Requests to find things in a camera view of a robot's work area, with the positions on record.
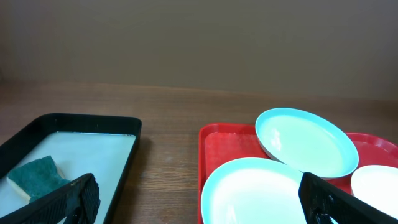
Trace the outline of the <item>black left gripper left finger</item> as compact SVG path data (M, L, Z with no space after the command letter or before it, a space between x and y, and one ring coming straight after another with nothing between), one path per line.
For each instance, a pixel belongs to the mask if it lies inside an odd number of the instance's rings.
M100 207L99 185L87 173L1 218L4 224L94 224Z

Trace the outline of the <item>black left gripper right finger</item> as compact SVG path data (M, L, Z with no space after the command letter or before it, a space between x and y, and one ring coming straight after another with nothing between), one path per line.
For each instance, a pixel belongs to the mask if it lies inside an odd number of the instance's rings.
M397 224L397 219L305 172L298 191L308 224Z

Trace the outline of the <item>green yellow scrubbing sponge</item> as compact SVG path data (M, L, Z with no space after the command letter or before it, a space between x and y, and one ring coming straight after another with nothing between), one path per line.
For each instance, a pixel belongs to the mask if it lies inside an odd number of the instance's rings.
M8 173L7 181L29 203L70 182L51 156L16 167Z

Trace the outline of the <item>white plate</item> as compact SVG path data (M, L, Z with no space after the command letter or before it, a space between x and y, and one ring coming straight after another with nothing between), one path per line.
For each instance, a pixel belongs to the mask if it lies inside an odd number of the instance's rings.
M369 165L353 172L352 194L397 219L397 168Z

